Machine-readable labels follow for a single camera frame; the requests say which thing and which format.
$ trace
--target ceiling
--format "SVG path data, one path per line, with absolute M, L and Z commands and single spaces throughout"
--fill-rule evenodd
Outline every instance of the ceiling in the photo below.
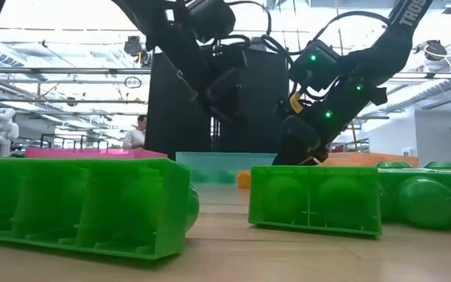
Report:
M 304 1 L 286 1 L 272 13 L 272 36 L 290 50 L 298 50 L 301 46 L 333 18 L 337 11 L 334 1 L 312 1 L 310 7 Z M 383 16 L 389 14 L 388 5 L 382 1 L 365 6 L 363 1 L 344 1 L 346 9 L 367 9 Z M 236 5 L 236 31 L 246 36 L 260 36 L 265 32 L 266 16 L 255 5 Z M 417 28 L 414 45 L 427 40 L 441 40 L 449 55 L 439 62 L 431 62 L 424 58 L 424 52 L 410 56 L 404 71 L 407 72 L 451 72 L 451 15 L 442 14 L 444 9 L 431 9 Z M 361 17 L 350 17 L 333 24 L 321 37 L 336 51 L 347 53 L 370 46 L 380 36 L 382 24 L 376 20 Z M 62 68 L 137 68 L 135 58 L 123 51 L 128 36 L 138 35 L 132 24 L 111 0 L 6 0 L 0 16 L 0 52 L 11 56 L 21 67 L 62 67 Z M 0 67 L 11 67 L 0 60 Z M 19 97 L 39 97 L 41 99 L 65 99 L 75 97 L 87 100 L 134 100 L 147 101 L 149 95 L 150 74 L 43 74 L 47 82 L 39 76 L 25 74 L 0 74 L 1 89 L 8 85 L 21 89 Z M 126 80 L 135 83 L 137 88 Z M 389 92 L 419 92 L 421 83 L 409 78 L 395 79 L 386 86 Z M 7 96 L 16 95 L 15 91 Z M 423 106 L 439 100 L 451 99 L 451 89 L 437 96 L 430 96 L 417 103 Z M 21 110 L 40 110 L 53 112 L 95 112 L 91 115 L 65 116 L 51 115 L 61 121 L 71 118 L 83 122 L 76 128 L 112 128 L 130 129 L 135 123 L 132 115 L 146 113 L 147 105 L 141 103 L 79 103 L 69 107 L 64 103 L 44 104 L 6 104 Z M 451 110 L 451 103 L 437 107 L 437 110 Z

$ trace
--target table surface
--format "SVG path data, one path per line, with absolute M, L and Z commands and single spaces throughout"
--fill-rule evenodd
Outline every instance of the table surface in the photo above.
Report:
M 186 251 L 163 262 L 0 245 L 0 281 L 451 282 L 451 233 L 384 226 L 379 240 L 255 229 L 248 190 L 197 187 Z

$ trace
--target white wall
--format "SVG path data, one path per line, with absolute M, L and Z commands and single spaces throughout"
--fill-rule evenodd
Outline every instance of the white wall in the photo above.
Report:
M 20 137 L 40 139 L 42 133 L 55 133 L 55 126 L 45 120 L 32 120 L 20 115 L 14 122 L 19 125 Z
M 415 119 L 420 165 L 451 161 L 451 112 L 418 110 Z
M 361 138 L 368 138 L 370 152 L 402 155 L 404 149 L 417 152 L 415 110 L 390 114 L 389 120 L 369 120 L 363 126 Z

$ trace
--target yellow label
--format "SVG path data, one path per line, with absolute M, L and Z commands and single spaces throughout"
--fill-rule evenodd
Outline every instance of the yellow label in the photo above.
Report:
M 295 113 L 300 113 L 302 110 L 304 110 L 304 107 L 298 102 L 298 100 L 301 98 L 301 93 L 296 92 L 295 94 L 290 97 L 290 106 L 294 110 Z

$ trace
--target translucent green block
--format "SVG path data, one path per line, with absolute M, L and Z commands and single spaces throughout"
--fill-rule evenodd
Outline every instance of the translucent green block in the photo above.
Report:
M 199 212 L 168 159 L 0 159 L 0 240 L 158 259 L 185 247 Z
M 376 168 L 254 167 L 248 221 L 380 236 L 379 192 Z
M 428 229 L 451 228 L 451 162 L 429 168 L 380 168 L 383 220 Z
M 193 183 L 234 184 L 239 170 L 271 165 L 275 154 L 177 152 L 175 159 L 191 170 Z

